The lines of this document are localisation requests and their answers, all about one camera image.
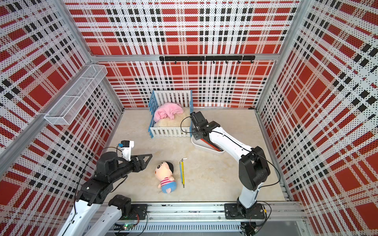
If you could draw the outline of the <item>red hex key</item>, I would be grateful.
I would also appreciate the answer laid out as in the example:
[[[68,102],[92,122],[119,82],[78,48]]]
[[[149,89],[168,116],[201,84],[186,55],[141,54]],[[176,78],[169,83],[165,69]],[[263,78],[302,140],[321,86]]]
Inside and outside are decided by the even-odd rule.
[[[211,141],[204,140],[204,142],[216,151],[222,152],[223,150]]]

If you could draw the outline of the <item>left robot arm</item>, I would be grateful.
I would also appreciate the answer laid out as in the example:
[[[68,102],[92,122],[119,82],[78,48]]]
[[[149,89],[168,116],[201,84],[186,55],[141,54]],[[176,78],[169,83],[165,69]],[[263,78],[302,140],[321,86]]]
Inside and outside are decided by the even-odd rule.
[[[118,220],[129,216],[132,212],[131,198],[118,194],[109,201],[105,212],[89,231],[85,231],[108,194],[114,190],[113,184],[120,179],[126,180],[130,173],[145,170],[152,157],[152,154],[132,155],[127,161],[113,151],[102,154],[94,176],[82,185],[75,197],[74,207],[58,235],[104,236]]]

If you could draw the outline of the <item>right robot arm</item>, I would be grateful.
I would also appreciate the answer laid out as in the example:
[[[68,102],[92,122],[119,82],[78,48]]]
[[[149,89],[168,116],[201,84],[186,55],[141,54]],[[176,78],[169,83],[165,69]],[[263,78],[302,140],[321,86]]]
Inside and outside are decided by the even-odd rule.
[[[217,122],[208,122],[201,112],[191,113],[190,119],[196,140],[203,140],[211,147],[224,150],[238,162],[238,175],[243,189],[237,203],[244,209],[253,207],[257,203],[258,192],[271,174],[262,148],[243,144]]]

